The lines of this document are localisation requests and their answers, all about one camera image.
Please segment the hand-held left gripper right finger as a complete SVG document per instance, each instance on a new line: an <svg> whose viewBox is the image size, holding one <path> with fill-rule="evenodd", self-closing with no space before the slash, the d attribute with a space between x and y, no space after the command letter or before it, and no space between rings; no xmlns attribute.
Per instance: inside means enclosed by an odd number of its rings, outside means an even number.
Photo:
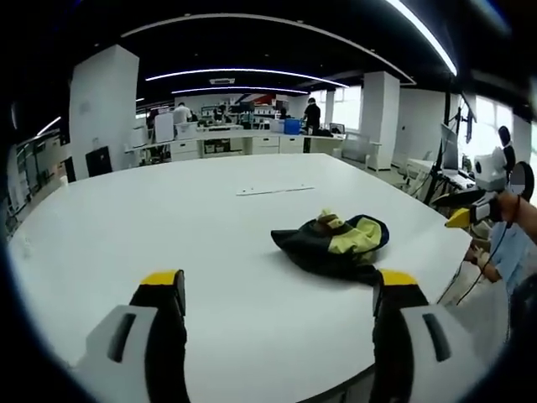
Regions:
<svg viewBox="0 0 537 403"><path fill-rule="evenodd" d="M499 294L431 304L415 278L379 270L373 287L373 402L458 402L499 354Z"/></svg>

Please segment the person's right hand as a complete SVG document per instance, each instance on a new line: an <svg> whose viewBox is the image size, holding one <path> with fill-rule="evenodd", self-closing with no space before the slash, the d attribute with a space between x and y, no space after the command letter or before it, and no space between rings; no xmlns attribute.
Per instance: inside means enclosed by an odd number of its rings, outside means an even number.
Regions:
<svg viewBox="0 0 537 403"><path fill-rule="evenodd" d="M517 222L521 196L503 191L497 196L497 201L502 220L509 224Z"/></svg>

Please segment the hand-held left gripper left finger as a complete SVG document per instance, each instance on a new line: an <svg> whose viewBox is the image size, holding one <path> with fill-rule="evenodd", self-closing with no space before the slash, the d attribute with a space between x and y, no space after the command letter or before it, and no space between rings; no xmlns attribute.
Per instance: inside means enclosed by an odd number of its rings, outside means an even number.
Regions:
<svg viewBox="0 0 537 403"><path fill-rule="evenodd" d="M144 278L86 338L77 380L99 402L187 402L185 276Z"/></svg>

